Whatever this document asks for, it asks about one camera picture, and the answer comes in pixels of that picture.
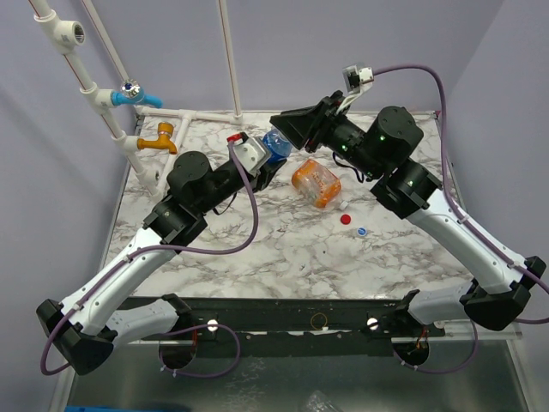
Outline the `blue label water bottle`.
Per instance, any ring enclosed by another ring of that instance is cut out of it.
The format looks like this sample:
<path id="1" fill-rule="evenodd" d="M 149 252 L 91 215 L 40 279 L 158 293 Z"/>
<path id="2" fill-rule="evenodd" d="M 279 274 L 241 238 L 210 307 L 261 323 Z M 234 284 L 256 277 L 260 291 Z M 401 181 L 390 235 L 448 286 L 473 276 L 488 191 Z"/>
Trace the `blue label water bottle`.
<path id="1" fill-rule="evenodd" d="M 276 128 L 272 128 L 263 136 L 262 143 L 270 153 L 268 163 L 287 159 L 293 148 L 292 144 Z"/>

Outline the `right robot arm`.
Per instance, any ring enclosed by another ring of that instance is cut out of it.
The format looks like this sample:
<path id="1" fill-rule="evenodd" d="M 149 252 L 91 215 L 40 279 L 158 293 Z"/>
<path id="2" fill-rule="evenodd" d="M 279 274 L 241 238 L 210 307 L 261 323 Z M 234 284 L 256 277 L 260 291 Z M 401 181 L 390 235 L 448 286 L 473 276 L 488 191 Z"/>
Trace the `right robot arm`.
<path id="1" fill-rule="evenodd" d="M 371 193 L 387 210 L 434 238 L 472 275 L 462 285 L 409 292 L 395 309 L 395 327 L 414 336 L 426 324 L 470 319 L 500 331 L 516 321 L 546 264 L 499 244 L 463 210 L 452 207 L 442 182 L 411 154 L 424 133 L 401 106 L 383 108 L 368 130 L 347 118 L 341 91 L 315 106 L 281 112 L 270 123 L 297 149 L 321 146 L 373 182 Z"/>

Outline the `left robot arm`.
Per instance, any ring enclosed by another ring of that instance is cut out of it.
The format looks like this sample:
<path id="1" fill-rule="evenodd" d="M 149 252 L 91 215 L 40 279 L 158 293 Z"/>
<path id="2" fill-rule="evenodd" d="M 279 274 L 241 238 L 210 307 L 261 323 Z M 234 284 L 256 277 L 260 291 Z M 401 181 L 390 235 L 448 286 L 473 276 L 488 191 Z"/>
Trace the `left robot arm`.
<path id="1" fill-rule="evenodd" d="M 168 191 L 155 204 L 129 244 L 96 276 L 60 301 L 44 300 L 36 309 L 47 335 L 40 370 L 51 376 L 72 368 L 84 376 L 98 369 L 122 345 L 167 334 L 184 337 L 190 328 L 187 305 L 175 294 L 134 309 L 121 309 L 147 278 L 179 253 L 210 256 L 238 253 L 256 237 L 259 212 L 255 194 L 287 163 L 267 149 L 229 145 L 229 159 L 213 168 L 200 151 L 181 154 L 168 173 Z M 206 215 L 240 190 L 252 211 L 248 238 L 226 249 L 205 249 L 192 242 L 207 228 Z"/>

